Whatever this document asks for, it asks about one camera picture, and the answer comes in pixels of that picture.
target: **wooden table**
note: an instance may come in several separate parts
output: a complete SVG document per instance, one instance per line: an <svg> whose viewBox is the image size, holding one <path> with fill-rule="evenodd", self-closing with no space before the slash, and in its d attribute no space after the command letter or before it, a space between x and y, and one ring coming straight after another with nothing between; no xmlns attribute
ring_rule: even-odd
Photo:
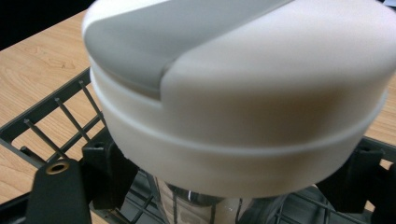
<svg viewBox="0 0 396 224"><path fill-rule="evenodd" d="M89 66L81 40L83 16L81 12L0 51L0 126ZM396 78L389 83L387 104L367 135L396 145ZM0 203L29 191L34 173L33 166L0 146Z"/></svg>

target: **blender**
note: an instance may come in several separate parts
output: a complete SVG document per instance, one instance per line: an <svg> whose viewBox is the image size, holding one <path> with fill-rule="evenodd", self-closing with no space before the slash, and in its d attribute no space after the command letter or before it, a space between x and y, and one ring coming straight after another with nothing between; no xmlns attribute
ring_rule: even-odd
<svg viewBox="0 0 396 224"><path fill-rule="evenodd" d="M395 20L370 0L99 0L83 37L108 129L165 219L267 223L381 110Z"/></svg>

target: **wooden surface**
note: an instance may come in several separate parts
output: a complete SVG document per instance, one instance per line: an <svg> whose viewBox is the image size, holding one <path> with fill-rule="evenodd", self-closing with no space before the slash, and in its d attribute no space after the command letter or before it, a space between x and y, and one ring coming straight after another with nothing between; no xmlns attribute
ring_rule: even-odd
<svg viewBox="0 0 396 224"><path fill-rule="evenodd" d="M89 66L81 40L80 26L83 15L83 12L79 13L44 32L0 51L0 126ZM83 100L76 100L69 105L82 108L84 111L82 113L72 110L72 113L78 117L78 122L82 124L94 114L92 111L84 110L86 102ZM61 117L58 112L54 113L53 118L43 121L40 127L45 131L56 133L55 138L59 140L56 143L59 145L75 130L70 124L62 124L64 119L58 118L58 115ZM53 127L54 121L60 121L61 126ZM27 133L22 140L33 141L33 147L44 148L38 143L39 140L36 143L35 138L30 135ZM396 78L389 84L387 104L367 135L396 145ZM49 154L50 150L48 152L47 149L40 152L43 156ZM72 152L72 157L79 156L78 150ZM0 203L29 191L34 173L34 167L0 146ZM96 217L95 222L102 221Z"/></svg>

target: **black plastic support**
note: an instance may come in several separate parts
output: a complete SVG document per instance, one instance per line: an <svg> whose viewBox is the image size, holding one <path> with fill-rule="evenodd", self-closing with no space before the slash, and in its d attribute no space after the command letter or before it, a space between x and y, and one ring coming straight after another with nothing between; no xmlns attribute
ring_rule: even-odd
<svg viewBox="0 0 396 224"><path fill-rule="evenodd" d="M95 209L121 208L139 168L127 160L104 128L83 149L86 191Z"/></svg>
<svg viewBox="0 0 396 224"><path fill-rule="evenodd" d="M81 73L81 76L76 76L69 82L64 84L60 89L48 95L46 98L18 115L15 119L4 125L0 130L0 138L6 142L12 142L19 134L28 130L29 127L24 123L25 119L29 119L33 124L36 124L50 112L58 108L58 104L53 100L59 98L62 102L66 102L74 94L81 90L78 84L79 80L90 83L89 69Z"/></svg>
<svg viewBox="0 0 396 224"><path fill-rule="evenodd" d="M374 189L369 200L375 205L373 224L396 223L396 166L392 164L389 170L380 168L374 180Z"/></svg>
<svg viewBox="0 0 396 224"><path fill-rule="evenodd" d="M317 183L335 210L344 213L362 213L373 188L384 152L362 139L346 163L333 175Z"/></svg>
<svg viewBox="0 0 396 224"><path fill-rule="evenodd" d="M394 148L383 150L381 146L386 145L362 139L348 161L317 186L338 212L362 213L370 201L375 206L373 224L394 224L396 166L387 170L380 165L384 156L393 155Z"/></svg>
<svg viewBox="0 0 396 224"><path fill-rule="evenodd" d="M35 173L26 223L91 223L77 161L59 160Z"/></svg>
<svg viewBox="0 0 396 224"><path fill-rule="evenodd" d="M0 204L0 223L24 223L30 193Z"/></svg>

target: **black rack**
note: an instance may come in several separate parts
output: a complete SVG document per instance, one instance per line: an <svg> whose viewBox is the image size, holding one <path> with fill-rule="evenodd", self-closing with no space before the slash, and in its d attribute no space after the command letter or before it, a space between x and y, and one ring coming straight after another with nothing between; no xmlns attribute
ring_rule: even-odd
<svg viewBox="0 0 396 224"><path fill-rule="evenodd" d="M92 138L89 137L89 131L98 126L102 129L106 127L99 106L96 104L94 97L92 97L89 91L90 83L89 69L87 69L63 85L59 90L1 127L0 144L33 164L36 168L39 168L48 162L57 161L61 157L67 158L69 149L76 146L79 141L86 144L90 143ZM88 102L87 104L90 104L92 109L96 112L96 115L83 125L77 122L76 118L70 112L70 108L65 105L68 100L72 99L80 92L85 95ZM61 109L76 128L76 133L60 147L50 138L50 133L44 133L37 126L40 120L50 116L56 109ZM48 158L42 158L33 148L17 148L14 146L14 140L28 130L33 131L53 150L53 153ZM367 140L381 146L386 151L387 160L396 161L396 150L393 146L377 142L373 139ZM3 210L10 207L16 201L26 203L28 198L29 195L26 194L14 201L5 203L2 205ZM104 218L108 223L164 223L161 213L156 203L153 201L153 194L150 191L147 174L144 171L139 171L138 175L135 177L134 183L127 193L121 209L94 210L92 208L92 210ZM363 214L358 215L336 212L316 187L310 187L290 194L281 208L277 211L276 217L272 223L366 224L370 223L370 218L371 212L367 210L365 210Z"/></svg>

